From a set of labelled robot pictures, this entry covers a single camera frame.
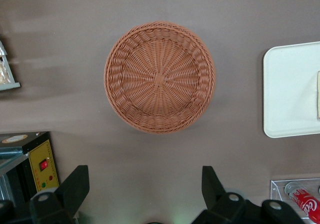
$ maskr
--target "white tray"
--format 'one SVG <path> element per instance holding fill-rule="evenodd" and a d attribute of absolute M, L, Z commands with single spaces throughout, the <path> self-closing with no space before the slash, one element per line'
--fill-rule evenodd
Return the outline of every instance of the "white tray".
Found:
<path fill-rule="evenodd" d="M 263 58 L 264 132 L 271 138 L 320 133 L 320 41 L 273 47 Z"/>

